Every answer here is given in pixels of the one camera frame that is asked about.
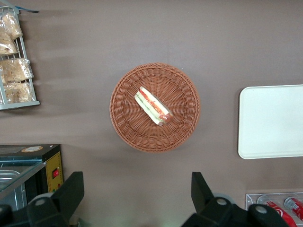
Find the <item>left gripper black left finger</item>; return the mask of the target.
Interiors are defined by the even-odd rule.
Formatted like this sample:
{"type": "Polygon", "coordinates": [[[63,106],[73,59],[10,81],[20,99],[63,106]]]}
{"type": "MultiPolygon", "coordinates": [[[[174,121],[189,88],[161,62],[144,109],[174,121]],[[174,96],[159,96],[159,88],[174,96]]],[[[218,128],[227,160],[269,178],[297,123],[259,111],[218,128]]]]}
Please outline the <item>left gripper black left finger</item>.
{"type": "Polygon", "coordinates": [[[70,219],[84,197],[83,172],[73,172],[52,195],[59,213],[70,219]]]}

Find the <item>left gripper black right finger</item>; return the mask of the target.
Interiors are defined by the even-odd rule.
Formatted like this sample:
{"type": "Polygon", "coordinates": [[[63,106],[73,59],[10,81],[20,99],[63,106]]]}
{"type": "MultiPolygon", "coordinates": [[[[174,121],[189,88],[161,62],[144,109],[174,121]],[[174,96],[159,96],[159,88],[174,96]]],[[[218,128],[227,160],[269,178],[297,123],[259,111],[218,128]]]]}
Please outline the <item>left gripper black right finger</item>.
{"type": "Polygon", "coordinates": [[[200,214],[214,198],[212,191],[200,172],[193,172],[191,178],[191,199],[195,210],[200,214]]]}

